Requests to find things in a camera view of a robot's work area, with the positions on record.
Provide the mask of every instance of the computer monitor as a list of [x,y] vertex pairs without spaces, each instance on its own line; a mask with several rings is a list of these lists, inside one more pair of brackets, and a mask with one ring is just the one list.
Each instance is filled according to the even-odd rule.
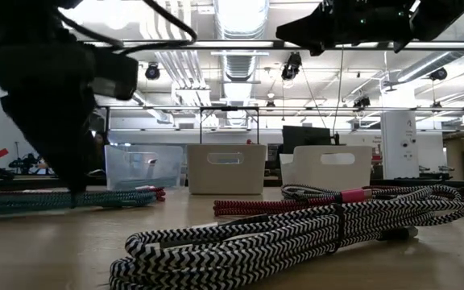
[[293,154],[295,147],[309,145],[331,145],[330,130],[304,126],[283,126],[284,154]]

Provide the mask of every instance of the clear plastic bin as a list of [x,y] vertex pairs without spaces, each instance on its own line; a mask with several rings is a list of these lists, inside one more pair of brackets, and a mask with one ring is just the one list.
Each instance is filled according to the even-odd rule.
[[175,146],[105,146],[109,190],[180,186],[184,150]]

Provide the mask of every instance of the bin handle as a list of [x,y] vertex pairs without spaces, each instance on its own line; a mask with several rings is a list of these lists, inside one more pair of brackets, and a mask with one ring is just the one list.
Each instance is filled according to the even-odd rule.
[[244,154],[241,152],[207,154],[207,162],[215,165],[239,165],[242,164],[244,160]]

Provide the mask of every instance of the white plastic bin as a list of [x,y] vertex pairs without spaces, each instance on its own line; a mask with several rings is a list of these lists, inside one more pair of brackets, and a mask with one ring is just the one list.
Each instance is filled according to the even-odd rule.
[[263,193],[265,145],[187,146],[191,194]]
[[109,190],[180,186],[184,150],[175,146],[105,146]]
[[371,147],[300,146],[280,155],[283,184],[348,190],[370,185]]

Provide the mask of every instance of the desk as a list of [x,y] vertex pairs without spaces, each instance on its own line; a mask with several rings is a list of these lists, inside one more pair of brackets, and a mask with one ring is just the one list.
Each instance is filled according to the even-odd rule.
[[[141,230],[215,221],[216,197],[168,192],[141,209],[75,209],[0,218],[0,290],[103,290],[126,238]],[[277,201],[277,188],[259,197]],[[245,287],[247,290],[464,290],[464,218],[420,229],[415,242],[367,242],[341,249]]]

